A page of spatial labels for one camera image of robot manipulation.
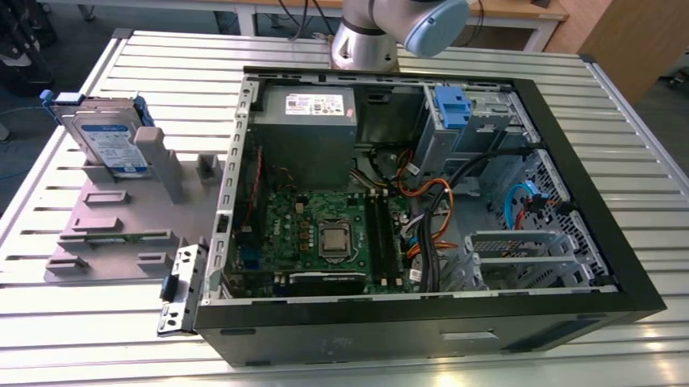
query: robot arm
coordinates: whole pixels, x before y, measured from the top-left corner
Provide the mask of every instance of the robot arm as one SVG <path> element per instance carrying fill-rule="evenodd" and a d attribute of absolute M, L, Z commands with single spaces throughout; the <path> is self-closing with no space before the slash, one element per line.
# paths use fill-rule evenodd
<path fill-rule="evenodd" d="M 456 39 L 470 16 L 469 0 L 346 0 L 332 41 L 339 69 L 388 71 L 396 43 L 420 57 L 436 55 Z"/>

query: blue hard drive label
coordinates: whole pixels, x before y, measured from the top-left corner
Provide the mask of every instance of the blue hard drive label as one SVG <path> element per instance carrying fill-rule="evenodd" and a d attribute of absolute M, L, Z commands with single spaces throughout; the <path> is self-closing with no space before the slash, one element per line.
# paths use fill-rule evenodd
<path fill-rule="evenodd" d="M 125 125 L 81 125 L 80 128 L 85 141 L 108 168 L 120 173 L 145 172 L 147 161 Z"/>

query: expansion slot bracket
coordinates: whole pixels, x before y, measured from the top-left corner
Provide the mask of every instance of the expansion slot bracket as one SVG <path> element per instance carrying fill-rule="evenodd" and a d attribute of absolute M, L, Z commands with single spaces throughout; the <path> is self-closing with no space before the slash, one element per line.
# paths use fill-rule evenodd
<path fill-rule="evenodd" d="M 159 337 L 195 335 L 193 320 L 200 298 L 203 272 L 208 260 L 208 247 L 185 246 L 176 251 L 175 264 L 163 279 L 160 299 Z"/>

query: green motherboard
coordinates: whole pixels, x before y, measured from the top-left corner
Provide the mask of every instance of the green motherboard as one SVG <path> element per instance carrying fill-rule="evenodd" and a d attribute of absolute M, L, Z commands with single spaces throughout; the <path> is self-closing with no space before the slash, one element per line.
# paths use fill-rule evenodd
<path fill-rule="evenodd" d="M 364 193 L 272 193 L 260 248 L 239 246 L 243 297 L 279 297 L 290 273 L 360 273 L 362 293 L 406 293 L 399 220 L 403 197 Z"/>

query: slotted metal table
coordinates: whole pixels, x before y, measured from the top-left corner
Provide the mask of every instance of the slotted metal table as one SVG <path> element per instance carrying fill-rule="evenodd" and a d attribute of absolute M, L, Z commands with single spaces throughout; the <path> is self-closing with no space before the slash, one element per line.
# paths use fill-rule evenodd
<path fill-rule="evenodd" d="M 147 99 L 180 158 L 229 147 L 244 65 L 324 69 L 316 40 L 119 31 L 81 93 Z M 159 282 L 55 286 L 43 267 L 85 180 L 61 127 L 0 220 L 0 384 L 689 384 L 689 184 L 595 64 L 578 56 L 450 49 L 400 69 L 533 79 L 669 309 L 549 352 L 231 368 L 200 337 L 156 338 Z"/>

